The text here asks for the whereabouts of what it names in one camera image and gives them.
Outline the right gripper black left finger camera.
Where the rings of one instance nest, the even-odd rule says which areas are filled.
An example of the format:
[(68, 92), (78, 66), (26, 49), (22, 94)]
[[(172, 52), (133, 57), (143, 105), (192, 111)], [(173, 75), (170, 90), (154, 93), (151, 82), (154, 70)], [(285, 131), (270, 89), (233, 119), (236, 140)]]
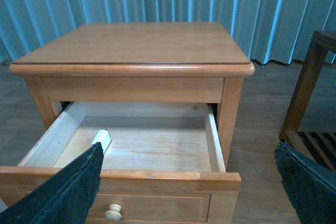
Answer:
[(89, 149), (1, 213), (1, 223), (85, 223), (99, 191), (103, 150)]

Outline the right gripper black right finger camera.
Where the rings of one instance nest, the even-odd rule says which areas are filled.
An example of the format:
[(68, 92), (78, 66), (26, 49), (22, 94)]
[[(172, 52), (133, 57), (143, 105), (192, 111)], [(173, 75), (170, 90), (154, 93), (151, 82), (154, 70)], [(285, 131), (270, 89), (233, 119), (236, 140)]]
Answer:
[(280, 142), (274, 152), (283, 188), (301, 223), (335, 223), (335, 173)]

